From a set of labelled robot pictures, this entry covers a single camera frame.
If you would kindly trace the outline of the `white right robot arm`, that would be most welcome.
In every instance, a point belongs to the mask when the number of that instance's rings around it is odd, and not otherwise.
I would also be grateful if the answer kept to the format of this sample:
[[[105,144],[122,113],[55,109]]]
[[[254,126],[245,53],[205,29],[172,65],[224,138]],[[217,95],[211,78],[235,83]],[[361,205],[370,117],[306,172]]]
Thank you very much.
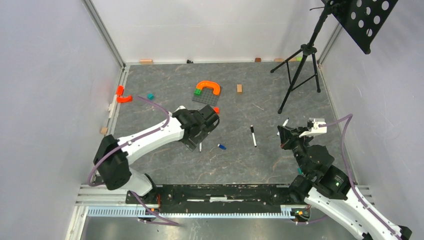
[[[280,147],[290,150],[301,174],[289,186],[289,199],[306,203],[343,226],[357,240],[408,240],[412,230],[384,217],[333,165],[334,157],[323,145],[310,145],[307,127],[279,125]]]

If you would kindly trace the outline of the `white pen black tip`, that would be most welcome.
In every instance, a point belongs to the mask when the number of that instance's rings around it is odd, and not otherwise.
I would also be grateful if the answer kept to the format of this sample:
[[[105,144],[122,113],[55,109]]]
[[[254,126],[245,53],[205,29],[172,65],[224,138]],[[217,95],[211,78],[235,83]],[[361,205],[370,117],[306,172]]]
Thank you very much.
[[[256,136],[255,136],[255,129],[254,129],[253,125],[250,126],[250,132],[251,132],[251,136],[252,136],[253,145],[256,148],[258,145],[257,145],[257,140],[256,140]]]

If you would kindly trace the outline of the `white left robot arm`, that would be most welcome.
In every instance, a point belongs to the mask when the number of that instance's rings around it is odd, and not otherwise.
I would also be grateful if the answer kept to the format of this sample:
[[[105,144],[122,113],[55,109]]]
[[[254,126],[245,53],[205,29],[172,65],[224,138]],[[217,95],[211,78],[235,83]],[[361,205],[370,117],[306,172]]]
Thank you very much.
[[[175,112],[166,112],[166,119],[138,133],[115,138],[103,137],[93,163],[109,191],[132,191],[145,204],[157,198],[154,182],[146,173],[139,173],[130,166],[142,156],[166,144],[181,142],[194,151],[220,123],[220,117],[209,105],[200,110],[180,106]]]

